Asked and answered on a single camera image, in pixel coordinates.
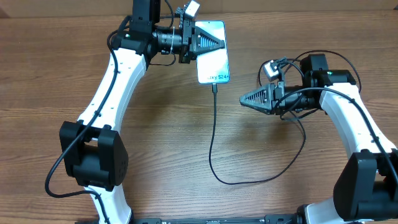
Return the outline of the Galaxy smartphone with teal screen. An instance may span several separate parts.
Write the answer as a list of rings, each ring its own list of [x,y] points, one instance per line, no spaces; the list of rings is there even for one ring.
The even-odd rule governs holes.
[[[229,61],[225,24],[223,21],[196,21],[201,27],[218,38],[225,40],[225,48],[197,56],[197,77],[201,84],[228,83]]]

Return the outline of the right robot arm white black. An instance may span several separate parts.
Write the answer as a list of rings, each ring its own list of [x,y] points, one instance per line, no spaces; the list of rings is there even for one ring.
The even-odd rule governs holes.
[[[262,64],[269,80],[240,97],[243,106],[283,117],[323,110],[346,149],[348,162],[331,198],[300,206],[267,223],[365,223],[397,218],[397,147],[382,133],[361,100],[355,68],[332,70],[323,50]]]

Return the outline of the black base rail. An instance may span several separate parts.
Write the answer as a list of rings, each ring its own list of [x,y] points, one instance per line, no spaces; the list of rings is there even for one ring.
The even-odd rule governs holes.
[[[163,220],[160,218],[130,219],[127,224],[305,224],[303,215],[277,214],[257,218],[208,218],[208,219],[174,219]]]

